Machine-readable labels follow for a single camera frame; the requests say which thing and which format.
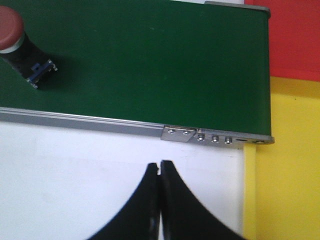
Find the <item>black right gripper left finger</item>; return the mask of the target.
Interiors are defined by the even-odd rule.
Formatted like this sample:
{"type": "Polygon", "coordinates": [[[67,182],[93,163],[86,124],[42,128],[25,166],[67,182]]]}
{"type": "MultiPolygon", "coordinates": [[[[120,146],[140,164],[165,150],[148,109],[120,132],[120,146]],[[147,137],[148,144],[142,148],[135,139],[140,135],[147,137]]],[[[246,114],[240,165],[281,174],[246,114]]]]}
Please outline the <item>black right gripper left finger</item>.
{"type": "Polygon", "coordinates": [[[145,173],[124,206],[91,240],[157,240],[160,225],[159,176],[156,163],[145,173]]]}

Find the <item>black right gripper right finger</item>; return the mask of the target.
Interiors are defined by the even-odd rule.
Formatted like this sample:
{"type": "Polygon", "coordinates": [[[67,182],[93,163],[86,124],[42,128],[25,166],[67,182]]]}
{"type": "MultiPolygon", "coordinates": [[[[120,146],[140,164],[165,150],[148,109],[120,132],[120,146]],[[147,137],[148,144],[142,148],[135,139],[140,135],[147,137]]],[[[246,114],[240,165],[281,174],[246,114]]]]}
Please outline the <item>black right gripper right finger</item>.
{"type": "Polygon", "coordinates": [[[172,161],[163,160],[160,170],[160,210],[165,240],[243,239],[201,204],[172,161]]]}

